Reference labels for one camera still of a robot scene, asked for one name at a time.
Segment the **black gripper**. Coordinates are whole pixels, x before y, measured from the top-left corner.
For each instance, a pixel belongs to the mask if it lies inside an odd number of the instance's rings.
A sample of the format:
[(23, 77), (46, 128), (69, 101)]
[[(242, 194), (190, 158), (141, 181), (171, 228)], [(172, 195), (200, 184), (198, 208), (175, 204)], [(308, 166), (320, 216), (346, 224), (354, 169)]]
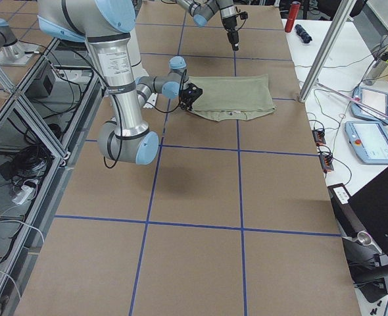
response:
[(232, 49), (234, 51), (239, 50), (239, 34), (236, 29), (237, 27), (237, 17), (236, 16), (230, 16), (222, 19), (222, 24), (224, 29), (227, 32), (228, 40), (232, 46)]
[(188, 84), (186, 89), (183, 89), (179, 94), (178, 107), (181, 110), (192, 112), (193, 103), (197, 99), (197, 86), (195, 84)]

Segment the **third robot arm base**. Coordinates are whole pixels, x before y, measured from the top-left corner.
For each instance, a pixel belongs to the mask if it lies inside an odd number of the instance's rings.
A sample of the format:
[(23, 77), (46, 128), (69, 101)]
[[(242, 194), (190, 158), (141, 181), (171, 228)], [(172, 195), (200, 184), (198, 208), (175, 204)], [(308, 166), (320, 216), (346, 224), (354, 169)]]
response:
[(0, 65), (26, 66), (33, 55), (39, 53), (38, 44), (22, 43), (9, 23), (0, 18)]

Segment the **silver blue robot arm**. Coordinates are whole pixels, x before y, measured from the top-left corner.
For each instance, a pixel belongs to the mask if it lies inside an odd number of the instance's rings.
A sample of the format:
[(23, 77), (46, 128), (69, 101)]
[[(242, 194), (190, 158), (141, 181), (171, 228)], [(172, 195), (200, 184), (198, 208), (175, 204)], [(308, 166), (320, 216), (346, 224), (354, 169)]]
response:
[(228, 41), (233, 51), (239, 50), (239, 33), (237, 17), (241, 14), (233, 1), (208, 0), (204, 4), (193, 0), (176, 0), (176, 4), (183, 8), (198, 27), (205, 27), (208, 21), (217, 13), (220, 14), (222, 26), (227, 32)]
[(151, 163), (159, 138), (141, 114), (151, 94), (178, 98), (183, 108), (190, 109), (203, 92), (189, 79), (184, 58), (171, 58), (166, 76), (134, 78), (128, 51), (135, 27), (131, 1), (38, 1), (38, 20), (46, 34), (87, 47), (114, 105), (114, 118), (104, 123), (97, 140), (103, 156), (137, 165)]

